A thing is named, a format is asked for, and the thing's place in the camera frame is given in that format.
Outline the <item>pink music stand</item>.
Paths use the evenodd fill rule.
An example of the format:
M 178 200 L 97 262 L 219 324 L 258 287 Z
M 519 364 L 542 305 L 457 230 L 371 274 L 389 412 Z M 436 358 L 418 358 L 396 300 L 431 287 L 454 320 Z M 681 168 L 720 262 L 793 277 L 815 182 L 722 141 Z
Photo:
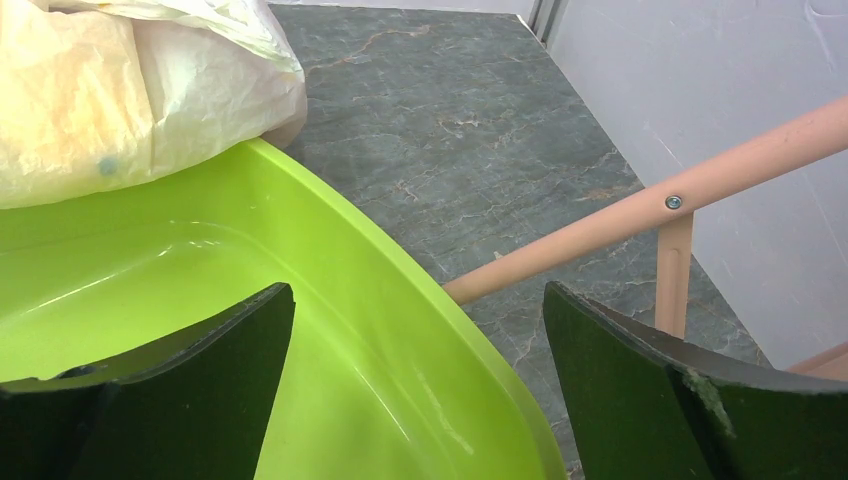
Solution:
M 683 338 L 696 210 L 847 148 L 839 98 L 445 284 L 459 305 L 646 230 L 658 236 L 655 326 Z

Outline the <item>white plastic bag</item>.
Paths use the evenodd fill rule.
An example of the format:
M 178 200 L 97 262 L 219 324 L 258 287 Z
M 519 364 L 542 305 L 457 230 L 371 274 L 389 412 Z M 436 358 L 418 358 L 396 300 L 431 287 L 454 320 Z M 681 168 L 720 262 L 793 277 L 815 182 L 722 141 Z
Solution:
M 5 1 L 1 205 L 147 183 L 307 117 L 264 1 Z

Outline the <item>green plastic tray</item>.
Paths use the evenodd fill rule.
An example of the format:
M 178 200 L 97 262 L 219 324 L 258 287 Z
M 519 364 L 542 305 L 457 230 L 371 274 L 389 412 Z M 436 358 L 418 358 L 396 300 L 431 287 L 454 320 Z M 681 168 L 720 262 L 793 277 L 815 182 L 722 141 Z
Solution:
M 260 479 L 562 479 L 524 383 L 399 245 L 262 140 L 1 214 L 1 377 L 48 378 L 276 282 L 295 320 Z

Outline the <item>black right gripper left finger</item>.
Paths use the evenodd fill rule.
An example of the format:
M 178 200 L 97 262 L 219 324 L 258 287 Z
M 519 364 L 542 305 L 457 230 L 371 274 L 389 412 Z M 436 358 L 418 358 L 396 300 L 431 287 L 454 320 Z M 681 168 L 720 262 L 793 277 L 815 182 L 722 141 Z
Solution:
M 5 479 L 250 479 L 295 313 L 274 283 L 169 335 L 1 386 Z

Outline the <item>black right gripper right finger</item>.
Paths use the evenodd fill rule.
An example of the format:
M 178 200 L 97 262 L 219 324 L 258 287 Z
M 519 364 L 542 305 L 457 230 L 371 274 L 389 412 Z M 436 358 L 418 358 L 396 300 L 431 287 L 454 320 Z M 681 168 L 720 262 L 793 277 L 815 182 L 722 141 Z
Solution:
M 562 284 L 543 320 L 589 479 L 843 479 L 847 385 L 688 343 Z

